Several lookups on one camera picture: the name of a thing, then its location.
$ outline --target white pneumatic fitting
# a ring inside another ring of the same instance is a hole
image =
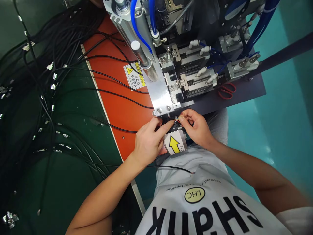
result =
[[[206,83],[210,83],[211,81],[213,81],[214,79],[216,79],[218,76],[218,73],[214,73],[207,81]]]
[[[209,52],[211,50],[210,46],[205,46],[201,48],[200,55],[203,55],[205,52]]]
[[[197,73],[197,77],[200,77],[201,74],[205,73],[208,70],[208,67],[203,67],[202,69],[199,70]]]
[[[200,41],[199,40],[193,40],[189,44],[189,49],[192,49],[193,46],[199,46]]]

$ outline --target teal floor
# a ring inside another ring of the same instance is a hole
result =
[[[311,5],[308,0],[281,1],[255,45],[261,60],[313,31]],[[313,198],[312,58],[313,50],[265,71],[267,95],[228,108],[228,145],[270,164],[309,198]],[[258,200],[251,186],[231,169],[229,173],[239,189]],[[156,186],[155,171],[145,169],[136,182],[148,206]]]

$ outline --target cable bundle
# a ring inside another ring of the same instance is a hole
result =
[[[242,59],[249,55],[255,43],[262,36],[264,31],[266,30],[280,0],[267,0],[265,3],[264,11],[260,16],[260,20],[255,27],[247,45],[244,47],[242,54],[238,57],[238,59]]]
[[[88,59],[97,57],[106,57],[127,62],[130,66],[134,61],[129,61],[123,51],[115,43],[115,41],[124,43],[124,40],[113,37],[113,34],[109,35],[97,30],[104,19],[104,12],[94,6],[89,0],[81,0],[77,5],[57,14],[46,22],[35,35],[29,34],[26,24],[18,11],[15,0],[13,0],[13,3],[17,16],[24,27],[24,32],[21,33],[25,34],[26,39],[9,50],[0,59],[0,196],[2,202],[0,204],[0,212],[5,214],[7,202],[18,180],[27,169],[39,159],[42,159],[40,153],[44,152],[48,156],[48,160],[43,177],[44,183],[38,210],[38,215],[40,215],[45,197],[51,153],[58,152],[78,157],[89,166],[92,172],[95,171],[97,175],[101,176],[103,179],[110,173],[106,166],[118,167],[105,165],[92,147],[80,136],[78,131],[54,121],[54,119],[56,119],[53,115],[54,108],[60,97],[69,92],[81,90],[76,89],[59,94],[58,90],[62,82],[67,77],[68,73],[75,69],[104,75],[131,89],[131,87],[109,75],[80,68],[77,67],[77,65]],[[101,34],[104,38],[86,53],[78,57],[80,44],[84,43],[94,34]],[[85,58],[91,50],[107,39],[117,47],[125,60],[108,55],[95,55]],[[152,107],[141,105],[128,97],[110,91],[95,88],[83,89],[117,95],[143,108],[152,109]],[[25,104],[29,103],[31,103],[31,108],[25,106]],[[137,132],[116,127],[91,115],[78,112],[69,112],[68,114],[83,115],[121,131],[130,133]],[[28,129],[25,133],[16,138],[18,125],[21,124],[28,127]],[[68,139],[72,142],[71,145],[65,146],[65,144],[57,142],[58,138],[56,138],[56,136],[68,138],[69,134],[78,141],[77,143],[82,149],[80,149],[72,138]],[[170,166],[149,167],[181,169]]]

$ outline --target person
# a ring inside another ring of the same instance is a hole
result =
[[[209,119],[187,109],[179,121],[194,143],[163,165],[193,174],[158,169],[154,199],[136,234],[313,234],[313,207],[299,190],[267,163],[226,145],[226,109]],[[140,128],[134,151],[86,198],[67,235],[111,234],[110,214],[131,181],[156,159],[174,121],[161,124],[154,117]],[[225,164],[255,189],[261,203],[236,187]]]

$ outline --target machine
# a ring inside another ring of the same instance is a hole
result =
[[[259,53],[237,58],[263,0],[104,0],[104,5],[140,61],[154,116],[170,117],[192,105],[192,97],[258,67]]]

